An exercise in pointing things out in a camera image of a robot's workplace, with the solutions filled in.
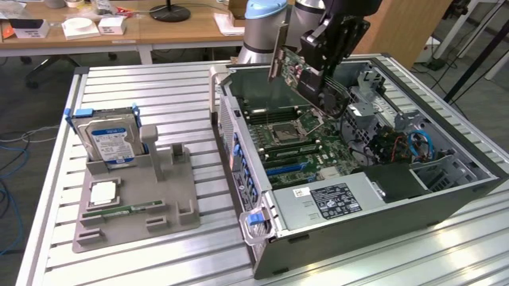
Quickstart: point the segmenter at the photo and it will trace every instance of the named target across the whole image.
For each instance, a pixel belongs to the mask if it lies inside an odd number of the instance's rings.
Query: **desk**
[[[225,9],[225,5],[209,0],[182,0],[181,3],[207,3]],[[114,5],[139,11],[149,11],[163,1],[112,1]],[[34,18],[62,23],[67,14],[78,12],[74,8],[50,9],[43,3],[30,2],[26,9]],[[107,35],[67,41],[60,26],[52,26],[44,39],[18,39],[15,36],[0,43],[0,57],[84,54],[92,52],[138,51],[142,64],[153,64],[151,50],[178,48],[209,48],[217,46],[241,46],[242,36],[223,36],[214,22],[214,13],[222,13],[210,7],[191,6],[191,18],[181,23],[165,23],[154,20],[146,13],[126,20],[124,35]]]
[[[377,58],[509,172],[507,152],[394,59]],[[438,225],[275,277],[253,279],[210,125],[209,68],[227,63],[92,67],[74,75],[67,108],[118,108],[137,102],[142,123],[158,126],[158,148],[186,143],[202,226],[72,252],[87,153],[62,120],[16,285],[503,285],[509,278],[508,183]],[[385,88],[401,111],[412,112],[416,106],[389,81]]]

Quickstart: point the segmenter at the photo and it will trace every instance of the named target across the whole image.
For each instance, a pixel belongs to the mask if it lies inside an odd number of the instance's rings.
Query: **floor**
[[[438,38],[445,38],[453,23],[453,20],[441,22],[436,30],[436,36]],[[472,31],[472,29],[473,26],[465,24],[452,46],[457,45],[457,41],[469,31]],[[456,61],[457,69],[450,69],[440,82],[446,91],[450,90],[452,86],[456,84],[457,79],[461,77],[476,56],[489,43],[491,38],[492,35],[484,33],[469,52],[468,57]],[[509,44],[501,43],[491,58],[476,72],[476,75],[469,80],[469,83],[485,72],[508,49]],[[227,59],[234,53],[234,48],[217,49],[215,59]],[[454,56],[456,52],[453,51],[449,54],[449,58],[453,59]],[[154,63],[199,61],[203,57],[203,51],[198,49],[159,51],[154,53],[153,57],[155,59]],[[84,66],[141,64],[139,56],[135,52],[119,52],[116,61],[108,61],[106,53],[76,55],[74,58]],[[24,132],[43,126],[52,126],[60,122],[62,110],[72,78],[72,67],[67,63],[58,63],[54,65],[39,76],[39,89],[31,90],[24,86],[23,76],[34,68],[35,64],[43,61],[43,59],[44,57],[32,57],[34,64],[23,65],[18,58],[10,58],[6,65],[0,66],[0,86],[3,90],[0,94],[0,139],[15,138],[20,135],[19,133],[6,135],[7,132]],[[420,64],[417,64],[414,68],[421,72],[426,71],[426,68]],[[429,74],[416,73],[416,75],[426,85],[432,86],[436,83],[432,76],[438,78],[442,75],[444,70],[445,69],[436,72],[430,71]],[[509,108],[507,108],[509,106],[508,76],[509,66],[507,65],[497,74],[495,80],[491,82],[484,79],[480,80],[472,90],[457,102],[470,122],[505,150],[509,150],[509,128],[507,127],[509,125]],[[433,90],[440,95],[445,95],[445,92],[442,92],[438,87]],[[51,129],[39,132],[31,139],[40,140],[51,138],[55,134],[56,130]],[[6,145],[11,148],[23,148],[24,142],[0,145]],[[30,159],[27,165],[14,176],[10,176],[4,180],[7,187],[16,198],[19,212],[24,222],[24,243],[27,242],[31,230],[31,221],[39,202],[39,193],[43,187],[44,175],[51,159],[52,145],[52,141],[31,144],[28,148]],[[16,152],[0,150],[0,165],[3,165],[4,162],[8,162],[16,154]],[[0,219],[0,251],[12,243],[12,241],[15,241],[16,237],[18,222],[11,208],[6,213],[4,218]],[[24,243],[19,244],[15,249],[23,250]],[[23,254],[20,253],[7,254],[0,257],[2,285],[15,284],[22,258]]]

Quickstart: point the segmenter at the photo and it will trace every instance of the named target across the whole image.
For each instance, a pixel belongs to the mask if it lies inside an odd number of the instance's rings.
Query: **blue cable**
[[[428,133],[424,132],[422,130],[414,130],[408,134],[408,145],[410,146],[410,151],[416,157],[420,157],[420,153],[417,152],[414,148],[414,144],[412,142],[412,135],[413,134],[420,134],[426,138],[428,141],[428,148],[429,148],[429,153],[432,155],[432,158],[436,156],[436,150],[433,149],[433,142],[432,142],[432,137],[429,137]]]
[[[24,154],[24,160],[22,162],[20,165],[18,165],[18,167],[7,174],[2,175],[0,176],[0,179],[4,179],[7,178],[8,176],[11,176],[15,172],[19,171],[19,169],[23,168],[23,166],[27,164],[27,161],[28,161],[28,152],[26,149],[20,149],[20,148],[10,148],[10,147],[4,147],[4,146],[0,146],[0,149],[4,149],[4,150],[10,150],[10,151],[18,151],[18,152],[23,152]]]
[[[3,194],[7,195],[7,198],[11,200],[12,204],[14,204],[14,208],[15,208],[15,214],[16,214],[16,218],[18,218],[18,225],[19,225],[19,230],[18,230],[18,237],[16,237],[16,240],[15,242],[0,252],[0,256],[4,255],[6,252],[8,252],[15,246],[16,244],[19,244],[23,240],[23,222],[22,222],[22,215],[19,214],[19,209],[18,209],[18,204],[16,204],[16,201],[15,201],[15,198],[12,197],[12,195],[4,190],[4,189],[0,189],[0,192]]]

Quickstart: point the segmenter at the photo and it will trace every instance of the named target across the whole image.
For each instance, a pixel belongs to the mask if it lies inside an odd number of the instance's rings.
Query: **motherboard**
[[[245,118],[273,189],[349,175],[358,168],[337,123],[313,106],[250,110]]]

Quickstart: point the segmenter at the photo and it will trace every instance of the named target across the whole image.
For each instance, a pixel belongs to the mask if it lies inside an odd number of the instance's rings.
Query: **paper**
[[[215,24],[218,24],[219,31],[226,36],[242,36],[245,34],[245,27],[234,27],[227,14],[214,13]]]
[[[27,3],[18,1],[0,1],[0,19],[23,19],[22,17]]]

